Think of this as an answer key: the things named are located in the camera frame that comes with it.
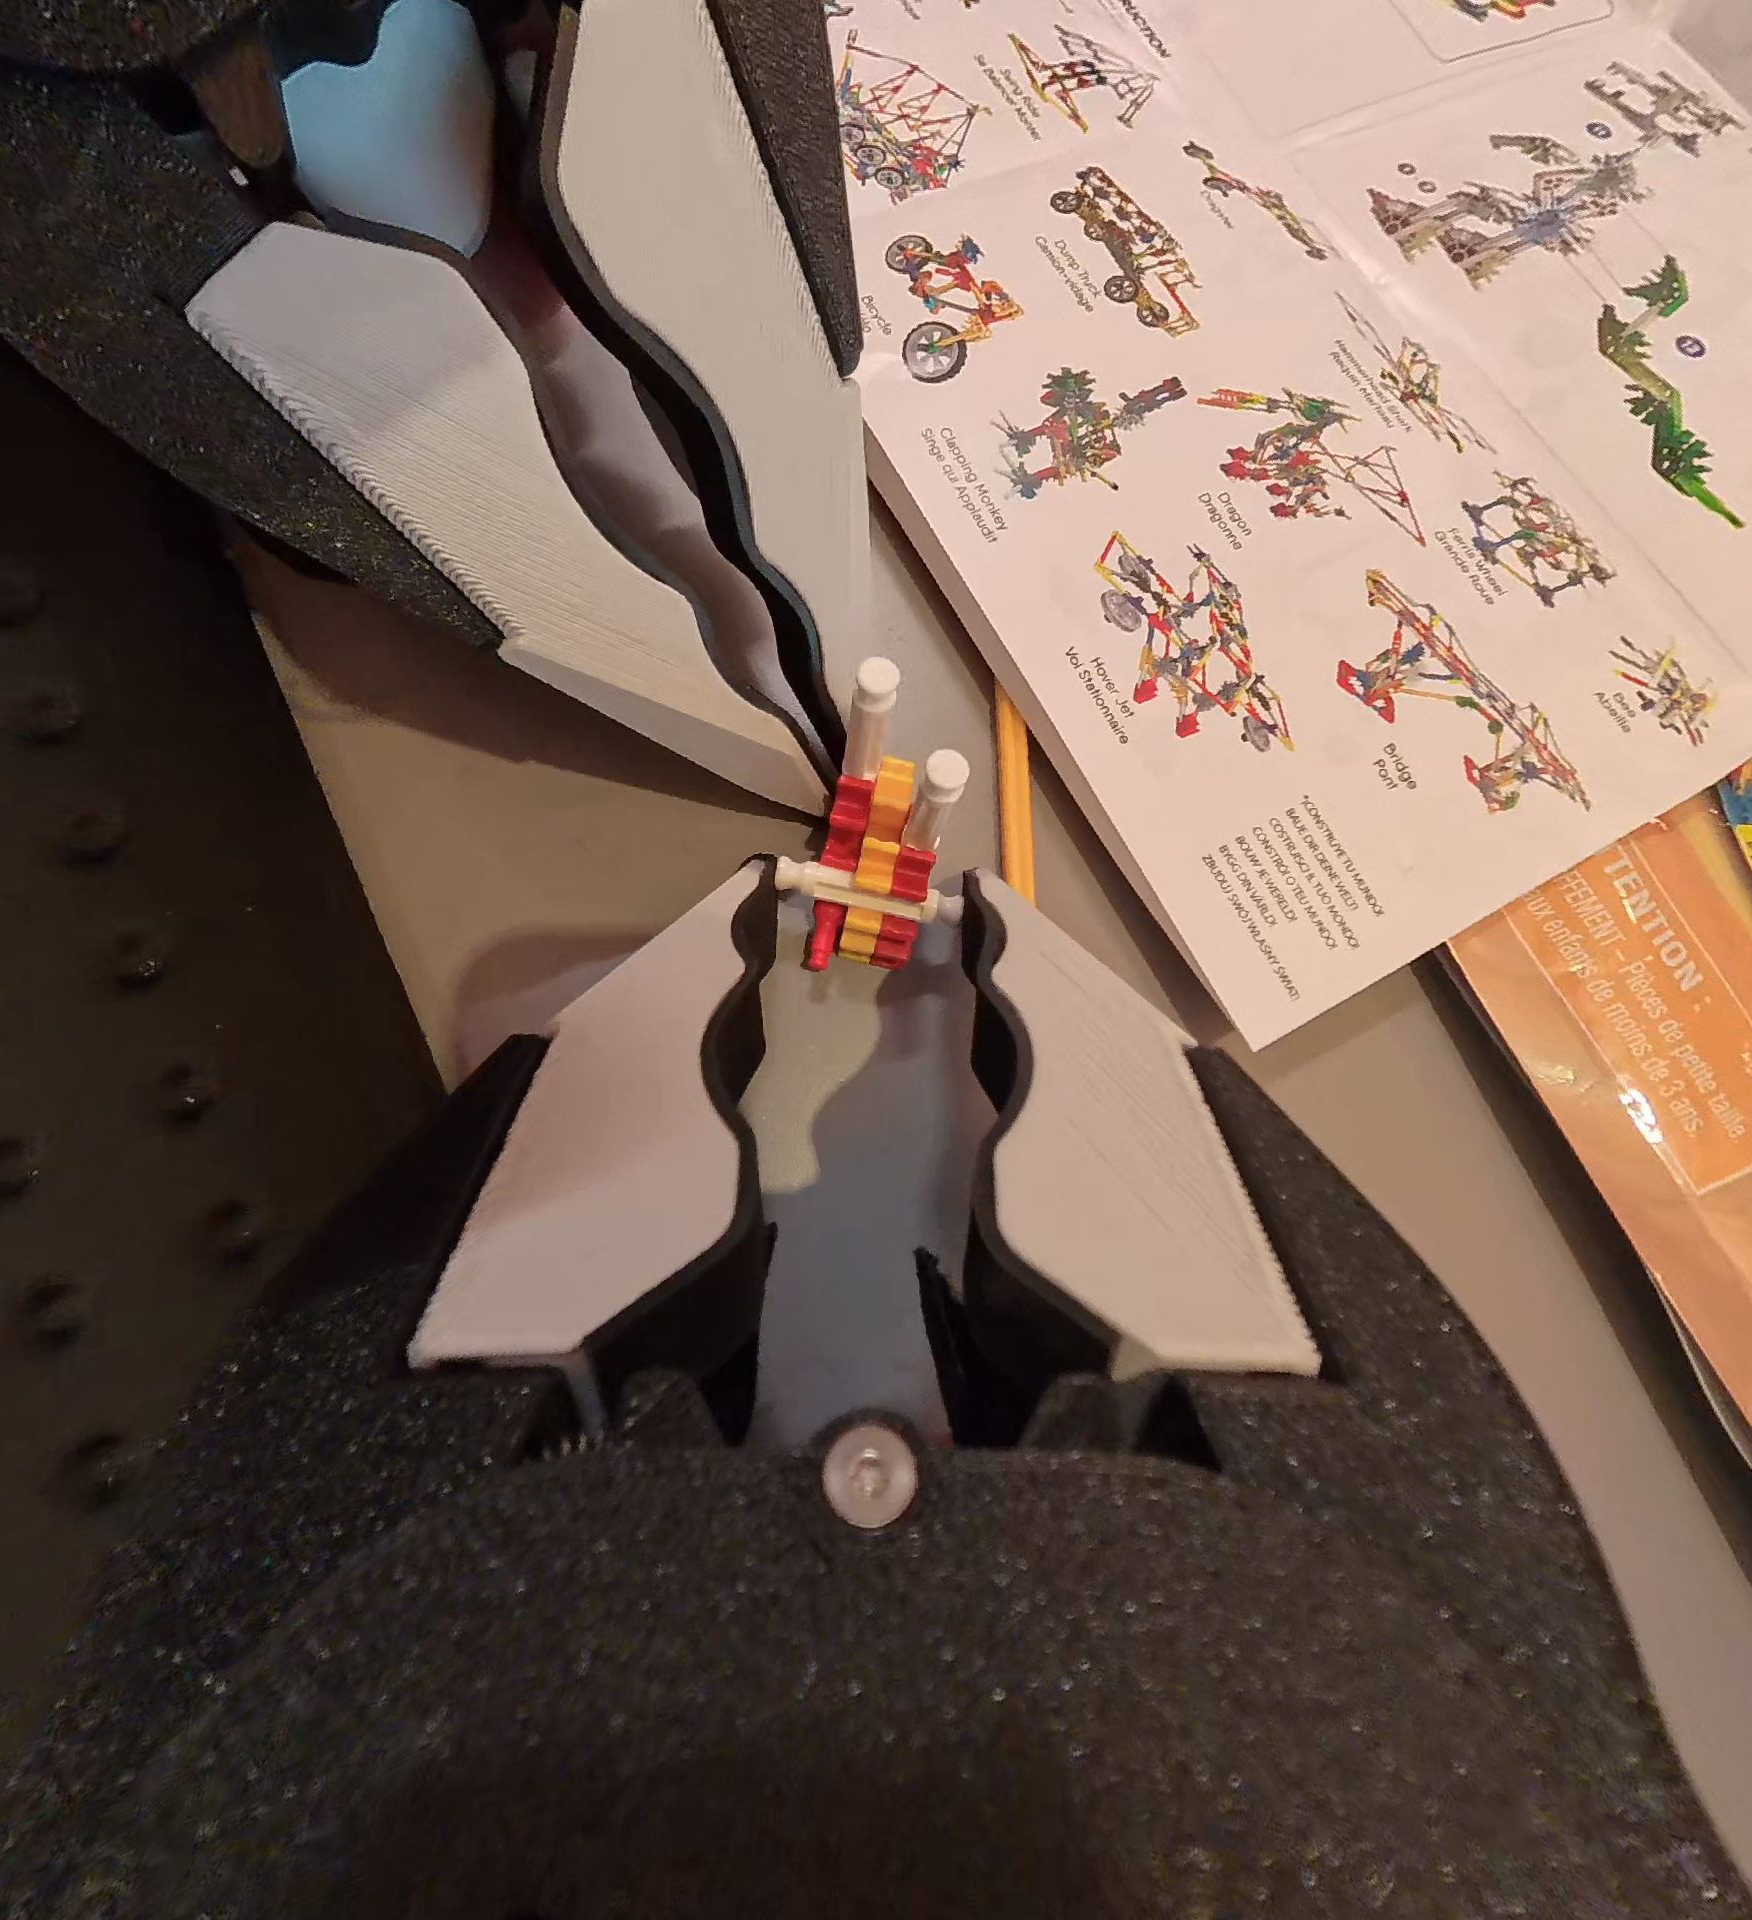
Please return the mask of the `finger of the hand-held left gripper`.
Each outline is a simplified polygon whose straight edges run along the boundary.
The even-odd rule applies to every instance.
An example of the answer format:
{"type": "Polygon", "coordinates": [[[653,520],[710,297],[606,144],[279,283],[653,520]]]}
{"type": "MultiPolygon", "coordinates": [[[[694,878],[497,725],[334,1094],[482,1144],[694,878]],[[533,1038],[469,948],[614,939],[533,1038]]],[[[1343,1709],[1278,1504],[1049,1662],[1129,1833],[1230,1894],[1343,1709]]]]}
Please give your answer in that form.
{"type": "Polygon", "coordinates": [[[187,319],[489,618],[505,662],[721,781],[824,809],[790,723],[721,678],[691,600],[586,514],[527,366],[444,254],[268,223],[187,319]]]}
{"type": "Polygon", "coordinates": [[[538,186],[610,347],[651,382],[760,590],[827,767],[867,636],[863,412],[707,5],[560,5],[538,186]]]}

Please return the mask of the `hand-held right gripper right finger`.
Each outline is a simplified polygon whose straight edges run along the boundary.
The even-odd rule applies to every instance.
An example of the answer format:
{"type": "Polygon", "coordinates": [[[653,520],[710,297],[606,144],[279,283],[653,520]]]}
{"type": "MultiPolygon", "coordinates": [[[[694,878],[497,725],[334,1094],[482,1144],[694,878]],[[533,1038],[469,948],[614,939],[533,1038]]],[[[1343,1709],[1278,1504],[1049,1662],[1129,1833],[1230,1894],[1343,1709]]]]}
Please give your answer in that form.
{"type": "Polygon", "coordinates": [[[1321,1374],[1196,1041],[984,871],[964,880],[984,1140],[961,1305],[1010,1379],[1321,1374]]]}

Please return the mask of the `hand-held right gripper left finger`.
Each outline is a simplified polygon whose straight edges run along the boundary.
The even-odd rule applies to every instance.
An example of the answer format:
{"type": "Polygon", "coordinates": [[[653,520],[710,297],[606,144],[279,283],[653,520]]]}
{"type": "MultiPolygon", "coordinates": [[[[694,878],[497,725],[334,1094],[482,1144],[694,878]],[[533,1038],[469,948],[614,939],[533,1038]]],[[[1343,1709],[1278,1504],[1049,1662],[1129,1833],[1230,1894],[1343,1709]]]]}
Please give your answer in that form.
{"type": "Polygon", "coordinates": [[[610,1412],[668,1368],[750,1415],[772,1233],[740,1097],[774,951],[772,864],[747,861],[555,1016],[414,1370],[556,1366],[610,1412]]]}

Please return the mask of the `red yellow connector assembly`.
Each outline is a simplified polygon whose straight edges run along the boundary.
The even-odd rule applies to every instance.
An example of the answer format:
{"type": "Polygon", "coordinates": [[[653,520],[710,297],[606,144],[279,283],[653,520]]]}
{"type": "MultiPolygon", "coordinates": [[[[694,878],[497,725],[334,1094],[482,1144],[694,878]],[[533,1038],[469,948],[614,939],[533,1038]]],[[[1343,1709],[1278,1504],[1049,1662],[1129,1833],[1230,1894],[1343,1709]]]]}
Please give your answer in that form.
{"type": "MultiPolygon", "coordinates": [[[[868,830],[863,842],[860,864],[854,874],[854,885],[888,895],[898,852],[901,849],[903,829],[912,811],[915,786],[914,764],[905,759],[883,756],[875,779],[875,800],[871,809],[868,830]]],[[[881,969],[875,962],[875,950],[881,936],[883,915],[850,907],[839,942],[842,958],[881,969]]]]}

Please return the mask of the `yellow toy rod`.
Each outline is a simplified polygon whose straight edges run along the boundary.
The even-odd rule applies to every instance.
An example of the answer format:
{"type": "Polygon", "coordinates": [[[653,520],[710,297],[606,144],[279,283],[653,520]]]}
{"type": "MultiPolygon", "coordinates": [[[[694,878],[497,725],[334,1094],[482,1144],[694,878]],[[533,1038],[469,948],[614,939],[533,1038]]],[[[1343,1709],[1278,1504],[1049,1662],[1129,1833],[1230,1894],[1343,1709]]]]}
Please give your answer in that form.
{"type": "Polygon", "coordinates": [[[1035,902],[1033,743],[1007,684],[993,684],[995,815],[1001,871],[1010,889],[1035,902]]]}

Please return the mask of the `orange printed toy box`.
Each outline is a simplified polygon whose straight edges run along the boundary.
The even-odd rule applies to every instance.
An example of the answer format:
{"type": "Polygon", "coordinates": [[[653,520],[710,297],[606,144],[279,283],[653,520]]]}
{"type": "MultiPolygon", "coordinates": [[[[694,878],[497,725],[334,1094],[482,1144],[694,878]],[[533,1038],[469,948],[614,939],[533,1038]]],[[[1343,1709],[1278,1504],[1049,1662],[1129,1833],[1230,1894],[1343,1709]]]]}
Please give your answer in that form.
{"type": "Polygon", "coordinates": [[[1752,761],[1447,951],[1752,1465],[1752,761]]]}

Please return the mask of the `white printed instruction booklet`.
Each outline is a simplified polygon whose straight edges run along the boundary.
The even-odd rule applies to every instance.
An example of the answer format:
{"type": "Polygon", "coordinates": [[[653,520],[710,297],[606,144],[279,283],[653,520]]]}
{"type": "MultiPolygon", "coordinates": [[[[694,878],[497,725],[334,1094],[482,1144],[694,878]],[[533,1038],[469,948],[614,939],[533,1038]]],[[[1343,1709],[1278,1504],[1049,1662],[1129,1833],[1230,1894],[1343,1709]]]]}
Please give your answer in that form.
{"type": "Polygon", "coordinates": [[[873,471],[1269,1043],[1752,746],[1752,113],[1628,5],[827,5],[873,471]]]}

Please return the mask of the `black dotted mat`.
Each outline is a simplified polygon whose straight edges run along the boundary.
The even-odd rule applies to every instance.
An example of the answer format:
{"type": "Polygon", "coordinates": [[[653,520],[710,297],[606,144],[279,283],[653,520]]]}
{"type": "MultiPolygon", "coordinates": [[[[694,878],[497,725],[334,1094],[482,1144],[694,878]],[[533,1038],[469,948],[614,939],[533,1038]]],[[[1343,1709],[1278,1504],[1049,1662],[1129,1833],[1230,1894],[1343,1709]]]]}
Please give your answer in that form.
{"type": "Polygon", "coordinates": [[[438,1089],[217,524],[0,343],[0,1789],[192,1383],[438,1089]]]}

